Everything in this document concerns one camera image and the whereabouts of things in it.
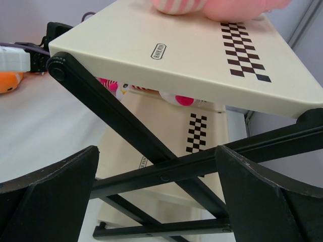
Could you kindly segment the orange plush lower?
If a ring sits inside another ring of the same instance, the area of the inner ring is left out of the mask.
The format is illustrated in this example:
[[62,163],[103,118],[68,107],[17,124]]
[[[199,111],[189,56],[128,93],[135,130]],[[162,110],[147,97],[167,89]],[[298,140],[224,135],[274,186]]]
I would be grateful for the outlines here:
[[23,80],[22,72],[1,72],[1,94],[5,94],[14,91]]

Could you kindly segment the cream two-tier folding shelf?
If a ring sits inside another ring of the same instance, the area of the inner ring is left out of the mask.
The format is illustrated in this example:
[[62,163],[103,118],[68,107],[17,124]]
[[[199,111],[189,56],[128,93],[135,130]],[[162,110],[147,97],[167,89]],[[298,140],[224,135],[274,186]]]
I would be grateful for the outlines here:
[[49,74],[150,166],[94,183],[138,225],[95,239],[322,241],[322,189],[262,166],[322,148],[322,86],[266,16],[116,1],[50,41]]

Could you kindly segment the magenta plush on lower shelf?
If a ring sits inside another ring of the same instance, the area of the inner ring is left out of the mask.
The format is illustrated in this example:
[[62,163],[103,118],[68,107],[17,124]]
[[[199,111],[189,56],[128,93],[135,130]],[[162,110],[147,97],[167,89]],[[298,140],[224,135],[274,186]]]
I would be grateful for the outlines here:
[[159,91],[159,95],[166,102],[176,106],[189,107],[189,106],[203,106],[207,104],[207,102],[204,100],[194,99],[191,97],[175,95],[175,94],[161,92],[161,91]]

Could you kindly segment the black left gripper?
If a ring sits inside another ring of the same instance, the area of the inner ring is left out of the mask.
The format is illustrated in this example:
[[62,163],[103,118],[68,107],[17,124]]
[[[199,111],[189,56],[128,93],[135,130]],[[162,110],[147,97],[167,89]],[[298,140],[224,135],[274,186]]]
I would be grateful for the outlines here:
[[26,44],[31,49],[25,51],[30,53],[30,73],[46,73],[47,72],[47,61],[50,58],[47,37],[44,36],[39,45],[34,43]]

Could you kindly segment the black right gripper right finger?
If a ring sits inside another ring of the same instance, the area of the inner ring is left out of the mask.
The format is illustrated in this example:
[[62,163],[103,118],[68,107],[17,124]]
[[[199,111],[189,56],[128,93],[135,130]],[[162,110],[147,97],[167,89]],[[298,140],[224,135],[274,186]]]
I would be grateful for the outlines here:
[[215,160],[236,241],[322,241],[322,188],[225,146]]

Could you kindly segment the white magenta plush yellow glasses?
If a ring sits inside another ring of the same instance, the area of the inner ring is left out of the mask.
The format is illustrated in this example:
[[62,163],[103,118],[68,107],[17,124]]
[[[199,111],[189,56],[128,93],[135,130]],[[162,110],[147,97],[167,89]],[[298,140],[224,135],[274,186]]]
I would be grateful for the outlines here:
[[108,89],[119,101],[122,100],[123,96],[127,91],[132,89],[151,91],[151,89],[129,85],[125,82],[117,82],[104,78],[96,78],[106,89]]

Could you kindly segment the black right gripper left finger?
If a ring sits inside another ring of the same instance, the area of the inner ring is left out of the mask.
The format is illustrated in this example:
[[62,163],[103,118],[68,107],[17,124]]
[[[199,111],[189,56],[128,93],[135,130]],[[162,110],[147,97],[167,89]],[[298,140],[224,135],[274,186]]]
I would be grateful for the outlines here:
[[89,146],[1,183],[1,241],[77,241],[98,159]]

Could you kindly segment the pink striped plush front shelf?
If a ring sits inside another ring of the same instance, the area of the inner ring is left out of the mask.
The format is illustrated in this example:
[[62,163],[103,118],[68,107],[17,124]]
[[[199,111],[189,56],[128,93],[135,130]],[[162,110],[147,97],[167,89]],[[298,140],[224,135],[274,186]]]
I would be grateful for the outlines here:
[[151,1],[154,8],[168,15],[184,15],[201,11],[217,22],[244,22],[275,9],[284,9],[290,0],[208,0]]

